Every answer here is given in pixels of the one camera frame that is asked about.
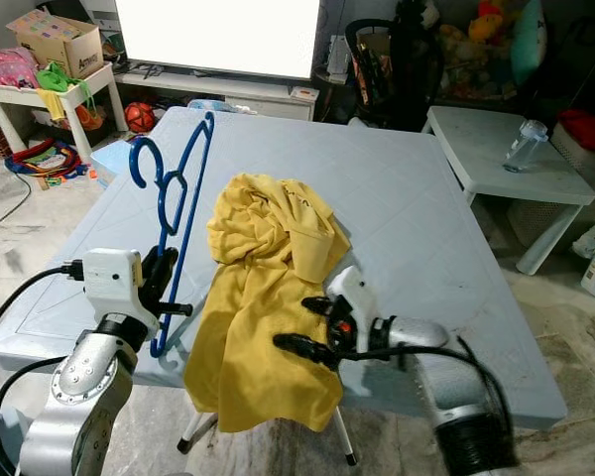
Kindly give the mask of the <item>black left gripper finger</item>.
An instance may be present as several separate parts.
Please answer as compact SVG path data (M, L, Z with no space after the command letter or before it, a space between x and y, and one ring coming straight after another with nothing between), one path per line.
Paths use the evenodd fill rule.
M161 298L175 273L176 248L152 248L145 255L145 298Z

